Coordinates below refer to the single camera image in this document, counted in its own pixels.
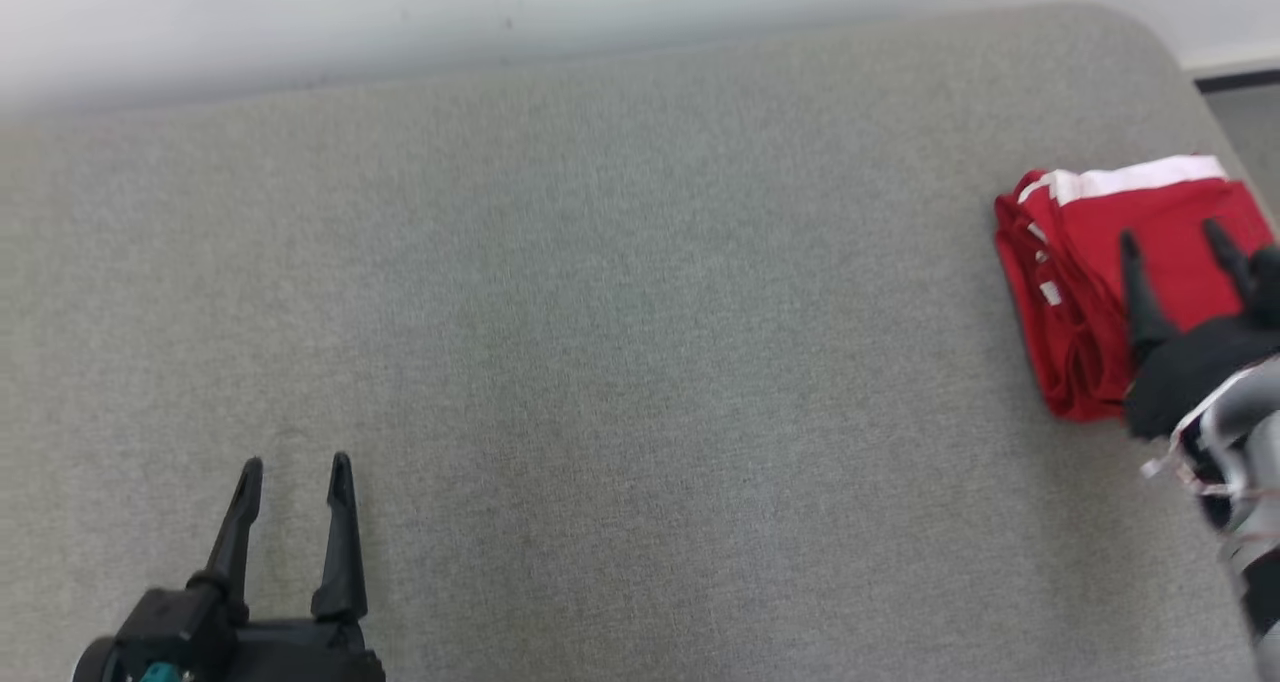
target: robotic arm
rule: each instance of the robotic arm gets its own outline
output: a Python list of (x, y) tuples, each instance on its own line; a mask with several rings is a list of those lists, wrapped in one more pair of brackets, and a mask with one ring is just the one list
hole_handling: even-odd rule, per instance
[(72, 682), (385, 682), (360, 631), (369, 600), (347, 454), (333, 458), (329, 545), (311, 619), (250, 622), (244, 566), (261, 495), (262, 461), (252, 458), (205, 569), (183, 590), (147, 590), (114, 637), (84, 650)]
[(1161, 312), (1137, 241), (1123, 244), (1130, 345), (1125, 399), (1134, 436), (1169, 439), (1152, 476), (1174, 467), (1222, 536), (1258, 672), (1280, 681), (1280, 248), (1245, 258), (1215, 221), (1204, 237), (1243, 302), (1235, 317), (1179, 334)]

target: white trim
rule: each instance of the white trim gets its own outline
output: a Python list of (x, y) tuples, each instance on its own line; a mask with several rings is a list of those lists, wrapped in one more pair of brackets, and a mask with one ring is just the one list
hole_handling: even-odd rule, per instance
[(1041, 294), (1044, 296), (1044, 302), (1047, 302), (1050, 307), (1057, 307), (1057, 305), (1062, 303), (1062, 293), (1060, 293), (1057, 285), (1055, 285), (1052, 280), (1042, 282)]
[(1211, 154), (1176, 154), (1120, 170), (1089, 170), (1075, 175), (1074, 184), (1057, 187), (1057, 203), (1092, 200), (1134, 189), (1160, 189), (1190, 180), (1225, 180), (1226, 170)]

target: gray couch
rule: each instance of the gray couch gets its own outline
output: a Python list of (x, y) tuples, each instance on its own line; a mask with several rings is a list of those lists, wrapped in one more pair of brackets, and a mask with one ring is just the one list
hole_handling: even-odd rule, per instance
[(1043, 409), (1029, 168), (1217, 154), (1047, 6), (9, 125), (0, 658), (64, 679), (266, 463), (257, 615), (356, 467), (393, 679), (1235, 681), (1215, 541)]

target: white wall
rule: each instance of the white wall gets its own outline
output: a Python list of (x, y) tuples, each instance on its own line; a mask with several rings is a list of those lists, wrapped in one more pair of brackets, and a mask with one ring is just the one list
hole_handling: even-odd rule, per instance
[[(1039, 0), (0, 0), (0, 105), (155, 102)], [(1280, 0), (1094, 0), (1192, 70), (1280, 61)]]

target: teal component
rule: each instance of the teal component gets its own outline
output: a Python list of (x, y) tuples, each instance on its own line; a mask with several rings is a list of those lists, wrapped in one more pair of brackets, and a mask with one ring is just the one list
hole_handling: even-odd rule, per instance
[(147, 673), (138, 682), (182, 682), (182, 674), (173, 664), (156, 662), (147, 668)]

